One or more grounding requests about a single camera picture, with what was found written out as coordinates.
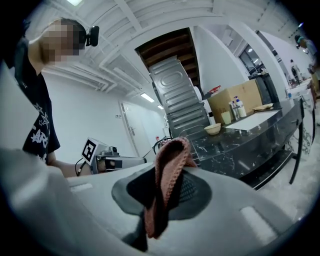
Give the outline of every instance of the kitchen island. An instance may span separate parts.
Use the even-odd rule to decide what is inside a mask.
[[[297,99],[275,103],[269,111],[276,113],[248,130],[227,125],[217,135],[210,136],[204,130],[187,135],[199,167],[244,180],[253,187],[261,183],[265,172],[279,171],[294,155],[284,145],[302,123],[304,111]]]

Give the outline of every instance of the ceiling light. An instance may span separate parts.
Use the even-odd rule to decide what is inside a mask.
[[[72,4],[73,6],[77,6],[78,4],[80,4],[82,2],[82,0],[67,0],[70,4]]]
[[[141,94],[142,97],[144,97],[146,100],[152,102],[155,102],[155,100],[153,98],[151,98],[150,96],[146,95],[145,93]]]

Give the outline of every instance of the marble countertop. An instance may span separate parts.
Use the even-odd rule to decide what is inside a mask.
[[[201,168],[239,178],[271,158],[302,121],[297,99],[278,102],[273,107],[271,111],[279,111],[250,130],[222,127],[217,135],[210,136],[203,130],[187,136]]]

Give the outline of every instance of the gray plastic surface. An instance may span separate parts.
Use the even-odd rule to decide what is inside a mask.
[[[204,103],[197,103],[167,115],[174,138],[203,131],[210,125]]]
[[[253,207],[278,235],[292,225],[277,206],[245,183],[186,167],[210,185],[211,202],[193,219],[169,221],[158,240],[147,240],[148,251],[142,253],[120,240],[135,231],[139,218],[119,208],[111,189],[117,180],[150,163],[65,179],[59,169],[35,156],[1,150],[0,165],[1,186],[13,212],[57,255],[244,256],[263,245],[241,209]]]
[[[194,86],[177,56],[152,65],[149,71],[166,114],[199,103]]]

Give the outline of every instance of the cardboard box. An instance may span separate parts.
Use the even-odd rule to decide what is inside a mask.
[[[208,99],[216,123],[225,123],[221,117],[221,113],[226,111],[230,112],[232,118],[229,102],[234,101],[235,96],[238,96],[238,99],[243,102],[247,114],[252,112],[253,108],[262,105],[261,96],[255,79],[226,88]]]

